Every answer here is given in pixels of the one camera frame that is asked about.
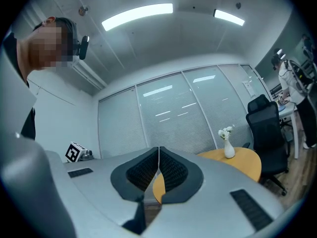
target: ceiling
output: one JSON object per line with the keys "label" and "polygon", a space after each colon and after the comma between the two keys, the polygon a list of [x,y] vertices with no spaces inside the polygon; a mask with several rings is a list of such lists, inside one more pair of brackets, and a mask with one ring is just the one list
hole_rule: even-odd
{"label": "ceiling", "polygon": [[[85,63],[107,84],[134,70],[165,60],[205,53],[245,55],[270,24],[279,0],[35,0],[45,16],[65,16],[89,35]],[[241,9],[235,7],[241,3]],[[106,32],[102,21],[156,3],[173,3],[172,14],[141,18]],[[81,5],[90,10],[82,17]],[[234,14],[239,25],[216,19],[214,9]]]}

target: yellow tabletop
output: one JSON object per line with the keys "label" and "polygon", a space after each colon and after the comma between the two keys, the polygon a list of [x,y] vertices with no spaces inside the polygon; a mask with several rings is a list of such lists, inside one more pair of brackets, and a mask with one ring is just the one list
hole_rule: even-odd
{"label": "yellow tabletop", "polygon": [[[200,153],[198,154],[198,156],[232,165],[251,179],[258,182],[262,169],[259,156],[254,151],[248,148],[235,147],[234,150],[235,156],[231,159],[227,159],[224,156],[224,149],[217,149],[205,153]],[[162,196],[165,194],[164,178],[162,174],[159,174],[154,181],[153,194],[156,200],[161,203]]]}

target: black vent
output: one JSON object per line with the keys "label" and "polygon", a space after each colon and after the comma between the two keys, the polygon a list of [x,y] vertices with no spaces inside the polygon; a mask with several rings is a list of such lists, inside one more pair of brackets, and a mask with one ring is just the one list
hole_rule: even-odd
{"label": "black vent", "polygon": [[84,168],[84,169],[79,169],[79,170],[75,170],[75,171],[70,171],[68,172],[70,178],[74,178],[74,177],[79,177],[79,176],[83,176],[85,174],[89,174],[93,172],[90,168]]}
{"label": "black vent", "polygon": [[230,194],[256,231],[261,230],[273,221],[244,189],[233,191]]}

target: wooden floor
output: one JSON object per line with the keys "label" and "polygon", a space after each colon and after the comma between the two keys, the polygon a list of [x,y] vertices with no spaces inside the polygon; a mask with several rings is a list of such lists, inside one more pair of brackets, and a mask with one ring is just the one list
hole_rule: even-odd
{"label": "wooden floor", "polygon": [[[294,159],[294,142],[292,142],[290,157],[288,158],[289,173],[279,174],[276,177],[287,190],[286,196],[281,195],[281,189],[270,180],[264,186],[274,193],[285,209],[302,199],[308,192],[315,177],[317,167],[317,147],[306,150],[303,148],[304,132],[301,121],[296,114],[299,138],[299,158]],[[161,209],[161,205],[145,205],[146,222],[149,225]]]}

